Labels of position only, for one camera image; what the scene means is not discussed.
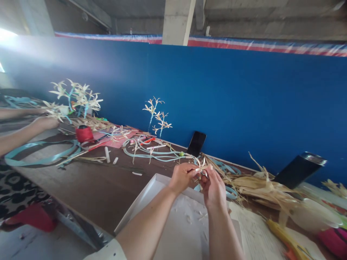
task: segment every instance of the hand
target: hand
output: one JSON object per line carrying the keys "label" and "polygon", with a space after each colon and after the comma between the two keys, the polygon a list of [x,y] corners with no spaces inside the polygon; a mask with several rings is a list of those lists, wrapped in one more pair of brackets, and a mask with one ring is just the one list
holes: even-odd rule
{"label": "hand", "polygon": [[204,194],[204,201],[208,211],[227,210],[227,195],[225,184],[212,165],[206,168],[208,177],[202,176],[200,185]]}
{"label": "hand", "polygon": [[197,174],[197,168],[197,165],[187,162],[175,166],[169,187],[177,196],[188,188],[190,180]]}
{"label": "hand", "polygon": [[38,117],[31,124],[42,131],[57,128],[59,126],[58,120],[52,117]]}

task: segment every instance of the blue partition board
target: blue partition board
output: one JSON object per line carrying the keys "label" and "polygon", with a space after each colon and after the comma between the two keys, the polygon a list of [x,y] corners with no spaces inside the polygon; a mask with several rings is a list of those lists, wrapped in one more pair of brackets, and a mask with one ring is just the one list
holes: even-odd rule
{"label": "blue partition board", "polygon": [[308,182],[347,184],[346,58],[19,37],[0,44],[0,62],[38,98],[53,101],[50,82],[71,78],[101,93],[100,116],[147,130],[154,95],[173,126],[165,140],[188,146],[201,131],[203,152],[255,169],[250,151],[274,174],[309,151],[328,164]]}

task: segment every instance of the black and white patterned cloth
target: black and white patterned cloth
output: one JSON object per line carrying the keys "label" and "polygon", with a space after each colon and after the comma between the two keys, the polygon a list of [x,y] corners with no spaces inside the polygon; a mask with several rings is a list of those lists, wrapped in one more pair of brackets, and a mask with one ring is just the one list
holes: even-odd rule
{"label": "black and white patterned cloth", "polygon": [[0,221],[50,196],[0,159]]}

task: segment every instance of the pink paper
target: pink paper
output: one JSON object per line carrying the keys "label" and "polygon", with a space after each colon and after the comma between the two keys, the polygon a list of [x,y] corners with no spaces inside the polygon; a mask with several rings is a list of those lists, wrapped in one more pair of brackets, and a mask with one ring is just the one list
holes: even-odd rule
{"label": "pink paper", "polygon": [[[132,138],[133,135],[135,135],[136,133],[138,132],[138,130],[136,130],[136,132],[130,132],[128,133],[126,136],[128,139]],[[93,136],[94,136],[94,139],[97,140],[101,137],[103,137],[105,134],[104,133],[93,133]],[[126,138],[124,138],[124,136],[120,135],[117,137],[117,140],[118,142],[116,141],[111,141],[109,142],[110,140],[110,137],[105,137],[104,139],[100,140],[100,143],[99,144],[102,144],[102,143],[105,143],[105,144],[102,144],[100,146],[109,146],[109,147],[114,147],[114,148],[121,148],[124,144],[124,142],[127,140]]]}

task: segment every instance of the ceiling beam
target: ceiling beam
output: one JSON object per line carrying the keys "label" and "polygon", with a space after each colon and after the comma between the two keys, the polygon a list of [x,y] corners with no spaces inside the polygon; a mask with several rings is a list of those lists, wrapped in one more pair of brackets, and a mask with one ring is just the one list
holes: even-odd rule
{"label": "ceiling beam", "polygon": [[163,44],[188,45],[196,0],[166,0]]}
{"label": "ceiling beam", "polygon": [[198,31],[202,31],[205,25],[205,3],[206,0],[196,0],[195,3],[195,20]]}
{"label": "ceiling beam", "polygon": [[92,0],[69,0],[107,28],[112,28],[111,17]]}

